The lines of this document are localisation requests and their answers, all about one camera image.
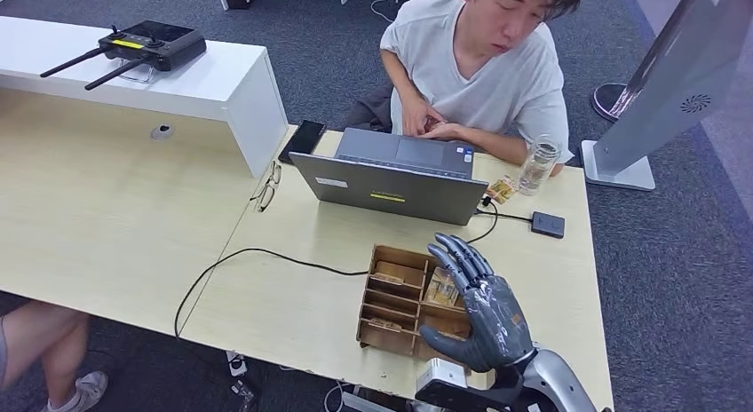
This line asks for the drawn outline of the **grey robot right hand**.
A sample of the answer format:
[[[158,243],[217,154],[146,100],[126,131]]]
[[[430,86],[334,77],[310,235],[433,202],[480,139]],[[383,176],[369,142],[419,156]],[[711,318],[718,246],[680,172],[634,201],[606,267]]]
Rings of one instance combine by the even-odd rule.
[[[509,283],[494,273],[487,259],[450,234],[436,233],[427,249],[462,295],[471,330],[461,341],[423,325],[419,334],[425,342],[477,373],[508,367],[530,356],[535,348],[524,313]]]

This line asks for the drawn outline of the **person's right hand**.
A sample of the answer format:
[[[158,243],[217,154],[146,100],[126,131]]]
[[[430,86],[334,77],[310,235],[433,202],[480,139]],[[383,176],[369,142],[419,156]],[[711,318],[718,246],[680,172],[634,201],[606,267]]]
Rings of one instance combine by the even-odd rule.
[[[400,98],[402,133],[410,137],[424,135],[434,124],[444,123],[445,117],[422,96],[408,94]]]

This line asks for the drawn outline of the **person's left hand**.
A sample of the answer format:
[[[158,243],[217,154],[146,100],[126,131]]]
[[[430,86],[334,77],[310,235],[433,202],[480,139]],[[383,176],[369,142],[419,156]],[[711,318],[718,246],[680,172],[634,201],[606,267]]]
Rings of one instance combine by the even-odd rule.
[[[427,128],[425,133],[420,135],[420,138],[447,141],[465,140],[468,130],[469,128],[462,124],[438,122]]]

